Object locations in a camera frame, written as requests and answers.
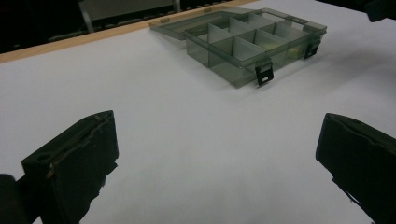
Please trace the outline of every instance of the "clear plastic box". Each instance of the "clear plastic box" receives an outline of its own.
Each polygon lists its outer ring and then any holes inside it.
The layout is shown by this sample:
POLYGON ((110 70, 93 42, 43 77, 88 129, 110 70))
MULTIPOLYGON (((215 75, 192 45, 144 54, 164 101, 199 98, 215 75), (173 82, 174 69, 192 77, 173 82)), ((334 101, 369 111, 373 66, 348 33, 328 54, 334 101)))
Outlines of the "clear plastic box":
POLYGON ((315 55, 326 34, 324 25, 270 8, 227 10, 150 27, 186 39, 192 58, 236 88, 254 79, 263 85, 273 71, 315 55))

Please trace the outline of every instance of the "box latch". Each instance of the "box latch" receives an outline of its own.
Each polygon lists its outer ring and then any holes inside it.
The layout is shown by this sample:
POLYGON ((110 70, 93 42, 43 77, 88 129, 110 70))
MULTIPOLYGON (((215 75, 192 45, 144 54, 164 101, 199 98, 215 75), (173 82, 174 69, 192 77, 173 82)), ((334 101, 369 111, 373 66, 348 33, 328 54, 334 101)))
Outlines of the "box latch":
POLYGON ((257 82, 259 87, 274 79, 274 70, 272 62, 264 64, 256 64, 255 67, 257 82))

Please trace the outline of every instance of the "black latch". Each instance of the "black latch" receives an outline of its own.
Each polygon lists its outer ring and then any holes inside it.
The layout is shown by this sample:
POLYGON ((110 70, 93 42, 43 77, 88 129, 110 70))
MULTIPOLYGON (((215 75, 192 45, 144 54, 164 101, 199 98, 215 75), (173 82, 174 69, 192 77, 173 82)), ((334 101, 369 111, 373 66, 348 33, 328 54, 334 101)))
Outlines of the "black latch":
POLYGON ((270 63, 269 66, 256 65, 255 70, 256 70, 257 82, 259 83, 259 87, 274 79, 274 71, 273 71, 272 63, 270 63))
POLYGON ((319 47, 319 45, 315 45, 315 46, 312 44, 308 45, 308 47, 306 47, 304 59, 310 58, 310 57, 314 56, 315 54, 317 54, 318 47, 319 47))

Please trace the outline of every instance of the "wooden strip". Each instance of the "wooden strip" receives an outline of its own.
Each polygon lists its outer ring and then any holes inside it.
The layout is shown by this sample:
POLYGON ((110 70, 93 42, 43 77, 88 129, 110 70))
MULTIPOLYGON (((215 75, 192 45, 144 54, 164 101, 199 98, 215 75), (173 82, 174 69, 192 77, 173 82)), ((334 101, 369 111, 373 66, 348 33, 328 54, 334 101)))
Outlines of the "wooden strip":
MULTIPOLYGON (((202 10, 205 10, 207 8, 211 8, 212 10, 219 10, 223 7, 236 7, 236 6, 244 5, 244 4, 255 2, 255 1, 258 1, 258 0, 233 0, 231 2, 226 2, 226 3, 222 3, 222 4, 215 5, 215 6, 210 6, 210 7, 201 7, 201 8, 197 8, 194 10, 180 12, 180 13, 165 16, 165 17, 167 17, 167 18, 180 17, 181 18, 181 17, 190 16, 190 15, 194 15, 194 14, 200 14, 202 12, 202 10)), ((59 50, 59 49, 66 49, 66 48, 74 47, 77 45, 90 43, 92 41, 105 39, 105 38, 115 36, 115 35, 123 35, 123 34, 130 33, 130 32, 136 31, 136 30, 145 29, 145 28, 149 27, 150 22, 157 21, 158 19, 160 19, 160 18, 156 18, 156 19, 149 20, 149 21, 141 21, 141 22, 137 22, 137 23, 133 23, 133 24, 129 24, 129 25, 124 25, 121 27, 104 30, 104 31, 89 34, 89 35, 81 35, 81 36, 77 36, 77 37, 73 37, 73 38, 69 38, 69 39, 65 39, 65 40, 61 40, 61 41, 57 41, 57 42, 53 42, 53 43, 48 43, 48 44, 44 44, 44 45, 31 47, 28 49, 19 49, 19 50, 7 52, 7 53, 2 53, 2 54, 0 54, 0 63, 11 62, 11 61, 15 61, 18 59, 32 57, 35 55, 48 53, 48 52, 52 52, 52 51, 59 50)))

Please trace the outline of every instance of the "white table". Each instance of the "white table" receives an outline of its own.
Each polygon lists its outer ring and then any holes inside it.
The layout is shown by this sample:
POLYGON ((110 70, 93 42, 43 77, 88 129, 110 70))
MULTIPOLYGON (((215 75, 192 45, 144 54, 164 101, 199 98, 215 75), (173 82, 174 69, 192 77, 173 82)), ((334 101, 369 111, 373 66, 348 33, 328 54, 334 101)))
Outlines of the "white table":
POLYGON ((260 89, 234 89, 149 29, 0 64, 0 173, 20 178, 22 159, 112 109, 119 167, 82 224, 369 224, 315 151, 327 112, 396 136, 396 22, 309 0, 244 7, 328 33, 260 89))

